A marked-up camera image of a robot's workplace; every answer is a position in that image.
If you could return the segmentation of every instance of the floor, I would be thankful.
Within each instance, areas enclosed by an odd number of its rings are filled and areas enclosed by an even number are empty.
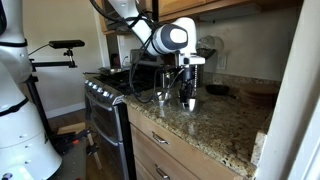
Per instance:
[[[94,128],[91,126],[90,121],[85,120],[85,110],[75,111],[62,116],[54,117],[48,120],[49,125],[53,131],[56,131],[59,127],[68,126],[80,122],[86,122],[87,127]],[[98,144],[97,135],[93,134],[94,141]],[[102,163],[102,170],[98,170],[94,156],[87,156],[86,161],[86,179],[87,180],[114,180],[115,178],[111,173],[107,172],[108,164],[99,158]]]

